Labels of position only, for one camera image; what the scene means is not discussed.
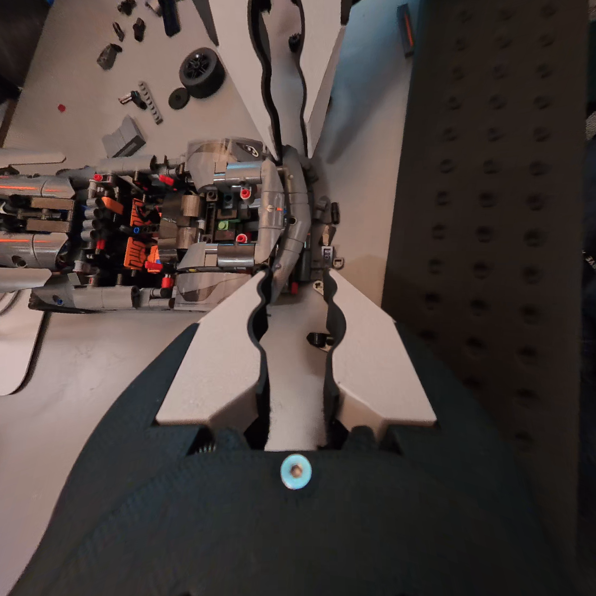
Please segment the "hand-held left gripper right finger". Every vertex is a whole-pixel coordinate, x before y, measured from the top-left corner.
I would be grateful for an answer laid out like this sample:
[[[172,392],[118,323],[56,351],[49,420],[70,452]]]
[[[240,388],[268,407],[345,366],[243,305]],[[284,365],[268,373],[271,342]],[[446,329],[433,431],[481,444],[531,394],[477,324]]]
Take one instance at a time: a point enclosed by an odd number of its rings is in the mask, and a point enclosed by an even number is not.
[[[381,442],[391,426],[433,427],[426,391],[396,323],[334,270],[324,274],[326,328],[333,344],[324,376],[324,423],[328,444],[366,427]]]

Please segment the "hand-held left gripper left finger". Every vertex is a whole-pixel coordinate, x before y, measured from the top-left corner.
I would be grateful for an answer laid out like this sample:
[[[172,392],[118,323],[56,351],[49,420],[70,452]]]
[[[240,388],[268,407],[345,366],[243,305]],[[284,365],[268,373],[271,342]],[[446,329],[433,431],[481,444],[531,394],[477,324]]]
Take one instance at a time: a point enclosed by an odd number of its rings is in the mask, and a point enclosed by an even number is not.
[[[261,339],[272,273],[261,270],[202,317],[156,414],[161,427],[237,431],[264,450],[271,427],[268,364]]]

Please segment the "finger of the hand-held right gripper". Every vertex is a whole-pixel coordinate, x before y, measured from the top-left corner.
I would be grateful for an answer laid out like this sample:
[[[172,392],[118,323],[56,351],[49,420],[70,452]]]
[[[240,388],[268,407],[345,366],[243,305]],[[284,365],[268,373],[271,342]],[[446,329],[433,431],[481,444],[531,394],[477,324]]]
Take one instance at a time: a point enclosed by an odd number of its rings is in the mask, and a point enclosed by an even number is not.
[[[345,1],[294,1],[301,33],[297,68],[303,87],[300,112],[306,157],[313,157],[323,130],[346,29]]]
[[[194,1],[210,40],[276,163],[282,142],[272,100],[272,63],[263,13],[271,1]]]

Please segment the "grey lego car model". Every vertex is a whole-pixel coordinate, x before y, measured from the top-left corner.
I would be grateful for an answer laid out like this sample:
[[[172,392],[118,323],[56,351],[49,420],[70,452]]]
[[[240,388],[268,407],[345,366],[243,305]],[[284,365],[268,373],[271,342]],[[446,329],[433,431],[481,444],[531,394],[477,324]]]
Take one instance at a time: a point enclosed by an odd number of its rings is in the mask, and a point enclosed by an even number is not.
[[[106,158],[54,175],[1,159],[1,297],[29,308],[206,313],[261,270],[271,301],[309,281],[312,174],[248,138],[190,142],[177,158]]]

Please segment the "black lego tire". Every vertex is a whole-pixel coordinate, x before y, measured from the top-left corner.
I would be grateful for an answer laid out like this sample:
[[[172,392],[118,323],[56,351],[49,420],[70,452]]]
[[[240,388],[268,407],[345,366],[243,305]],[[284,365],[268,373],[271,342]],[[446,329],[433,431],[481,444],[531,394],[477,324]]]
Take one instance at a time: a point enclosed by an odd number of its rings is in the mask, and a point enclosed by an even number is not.
[[[179,78],[190,96],[206,99],[223,85],[225,69],[217,53],[203,47],[184,58],[179,69]]]

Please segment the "black lego plate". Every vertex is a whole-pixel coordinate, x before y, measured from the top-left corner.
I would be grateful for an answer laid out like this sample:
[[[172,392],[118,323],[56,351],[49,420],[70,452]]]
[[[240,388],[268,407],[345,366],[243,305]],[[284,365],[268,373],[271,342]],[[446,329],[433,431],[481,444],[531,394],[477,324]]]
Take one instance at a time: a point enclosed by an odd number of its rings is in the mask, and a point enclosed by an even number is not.
[[[159,0],[158,3],[160,6],[163,26],[165,28],[165,34],[167,37],[171,38],[181,31],[176,1]]]

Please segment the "dark lego plate red mark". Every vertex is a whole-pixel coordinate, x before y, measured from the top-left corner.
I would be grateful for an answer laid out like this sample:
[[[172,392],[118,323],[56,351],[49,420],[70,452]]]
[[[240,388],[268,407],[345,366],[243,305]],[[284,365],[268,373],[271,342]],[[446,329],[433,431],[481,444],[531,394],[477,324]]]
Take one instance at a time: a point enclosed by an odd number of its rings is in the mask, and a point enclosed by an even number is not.
[[[398,6],[397,21],[404,57],[410,58],[413,56],[415,50],[415,32],[408,3]]]

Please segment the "long grey lego plate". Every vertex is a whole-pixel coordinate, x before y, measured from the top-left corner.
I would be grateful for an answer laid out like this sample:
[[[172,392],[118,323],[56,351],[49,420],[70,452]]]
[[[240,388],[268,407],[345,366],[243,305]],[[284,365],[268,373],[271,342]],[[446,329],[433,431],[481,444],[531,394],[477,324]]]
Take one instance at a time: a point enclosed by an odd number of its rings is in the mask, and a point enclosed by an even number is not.
[[[138,82],[138,89],[140,96],[147,105],[147,108],[150,111],[155,124],[160,125],[161,123],[163,123],[163,117],[161,115],[160,109],[158,108],[154,100],[153,94],[151,93],[148,84],[145,81],[140,80]]]

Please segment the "dark grey lego technic block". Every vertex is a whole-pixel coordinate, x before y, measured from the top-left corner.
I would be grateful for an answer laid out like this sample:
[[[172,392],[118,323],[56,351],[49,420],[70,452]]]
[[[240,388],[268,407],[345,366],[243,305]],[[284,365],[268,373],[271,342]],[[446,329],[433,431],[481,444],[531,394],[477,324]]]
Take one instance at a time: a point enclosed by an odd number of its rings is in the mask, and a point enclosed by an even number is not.
[[[102,70],[108,71],[114,66],[116,57],[123,51],[123,48],[115,43],[109,43],[101,51],[97,58],[97,64]]]

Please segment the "grey lego sloped panel assembly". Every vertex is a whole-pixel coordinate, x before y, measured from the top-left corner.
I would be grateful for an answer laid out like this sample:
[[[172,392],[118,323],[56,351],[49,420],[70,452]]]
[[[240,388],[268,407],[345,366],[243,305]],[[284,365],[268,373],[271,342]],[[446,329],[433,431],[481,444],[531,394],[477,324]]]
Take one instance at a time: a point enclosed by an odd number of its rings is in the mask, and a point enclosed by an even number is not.
[[[130,157],[146,144],[134,118],[126,115],[121,125],[102,137],[102,145],[108,158]]]

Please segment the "black lego set box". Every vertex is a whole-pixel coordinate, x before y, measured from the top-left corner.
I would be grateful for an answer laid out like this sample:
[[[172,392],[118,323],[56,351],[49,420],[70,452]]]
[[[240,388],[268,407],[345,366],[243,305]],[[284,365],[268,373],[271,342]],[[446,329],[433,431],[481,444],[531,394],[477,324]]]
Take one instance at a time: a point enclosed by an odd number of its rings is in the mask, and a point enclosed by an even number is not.
[[[22,88],[50,6],[47,1],[1,1],[1,77]]]

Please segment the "black dimpled foam mat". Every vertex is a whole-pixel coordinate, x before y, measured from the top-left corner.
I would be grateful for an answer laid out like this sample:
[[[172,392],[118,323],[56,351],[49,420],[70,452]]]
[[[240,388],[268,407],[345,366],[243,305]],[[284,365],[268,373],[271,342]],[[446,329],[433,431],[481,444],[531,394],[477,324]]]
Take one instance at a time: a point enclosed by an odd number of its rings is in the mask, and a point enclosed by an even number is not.
[[[577,553],[588,1],[421,1],[382,306],[489,413]]]

